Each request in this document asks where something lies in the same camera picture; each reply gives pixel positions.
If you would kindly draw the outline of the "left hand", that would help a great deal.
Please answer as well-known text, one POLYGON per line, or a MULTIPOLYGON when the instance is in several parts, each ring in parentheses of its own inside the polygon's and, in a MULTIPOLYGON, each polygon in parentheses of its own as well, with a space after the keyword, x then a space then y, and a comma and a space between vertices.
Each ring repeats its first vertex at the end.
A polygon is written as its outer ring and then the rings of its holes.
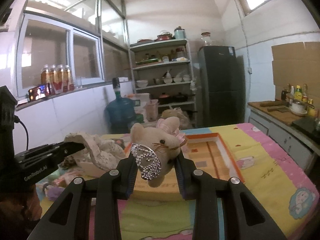
POLYGON ((5 229, 32 230, 42 215, 36 185, 1 192, 1 226, 5 229))

